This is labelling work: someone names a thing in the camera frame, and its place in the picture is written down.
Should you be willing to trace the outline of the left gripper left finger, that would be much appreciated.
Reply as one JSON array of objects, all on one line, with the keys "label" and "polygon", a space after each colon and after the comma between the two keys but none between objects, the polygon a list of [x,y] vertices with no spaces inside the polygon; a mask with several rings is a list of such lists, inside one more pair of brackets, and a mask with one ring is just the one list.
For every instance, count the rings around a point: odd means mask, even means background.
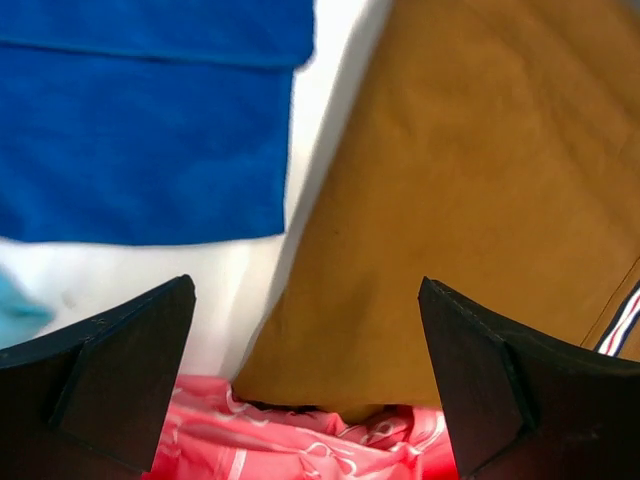
[{"label": "left gripper left finger", "polygon": [[176,277],[1,352],[1,476],[139,479],[150,471],[196,303]]}]

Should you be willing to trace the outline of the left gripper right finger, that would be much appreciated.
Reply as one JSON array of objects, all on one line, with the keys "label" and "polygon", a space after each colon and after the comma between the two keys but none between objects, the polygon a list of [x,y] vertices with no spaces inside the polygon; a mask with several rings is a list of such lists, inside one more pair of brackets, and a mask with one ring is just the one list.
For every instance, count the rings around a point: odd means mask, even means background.
[{"label": "left gripper right finger", "polygon": [[419,307],[463,479],[636,479],[639,365],[425,278]]}]

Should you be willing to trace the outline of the light blue shirt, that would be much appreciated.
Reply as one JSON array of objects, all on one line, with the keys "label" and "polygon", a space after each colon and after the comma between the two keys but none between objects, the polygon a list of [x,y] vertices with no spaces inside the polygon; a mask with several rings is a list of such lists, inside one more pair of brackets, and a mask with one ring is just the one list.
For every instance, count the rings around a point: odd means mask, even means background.
[{"label": "light blue shirt", "polygon": [[1,272],[1,348],[34,338],[54,318],[53,312],[27,297],[13,280]]}]

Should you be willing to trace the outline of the pink patterned scarf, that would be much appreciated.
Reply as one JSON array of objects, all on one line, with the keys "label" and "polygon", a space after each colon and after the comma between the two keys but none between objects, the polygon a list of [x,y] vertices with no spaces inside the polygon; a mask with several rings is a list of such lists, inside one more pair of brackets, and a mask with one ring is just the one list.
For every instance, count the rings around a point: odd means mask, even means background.
[{"label": "pink patterned scarf", "polygon": [[181,375],[148,479],[458,478],[444,415],[400,406],[363,424],[336,413],[261,410],[228,381]]}]

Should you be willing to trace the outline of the brown shorts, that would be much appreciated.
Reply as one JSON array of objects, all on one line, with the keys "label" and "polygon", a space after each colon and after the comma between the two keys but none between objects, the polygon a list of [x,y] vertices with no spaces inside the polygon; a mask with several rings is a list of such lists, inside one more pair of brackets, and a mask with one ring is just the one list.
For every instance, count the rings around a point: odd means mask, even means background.
[{"label": "brown shorts", "polygon": [[436,407],[424,278],[592,347],[638,277],[638,14],[398,1],[233,387],[348,422]]}]

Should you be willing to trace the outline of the royal blue shirt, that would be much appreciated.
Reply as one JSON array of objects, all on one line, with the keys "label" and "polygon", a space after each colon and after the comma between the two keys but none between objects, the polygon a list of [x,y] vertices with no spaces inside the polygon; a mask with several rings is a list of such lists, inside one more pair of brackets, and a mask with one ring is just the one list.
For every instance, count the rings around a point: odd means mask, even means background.
[{"label": "royal blue shirt", "polygon": [[193,245],[285,228],[310,1],[1,4],[1,234]]}]

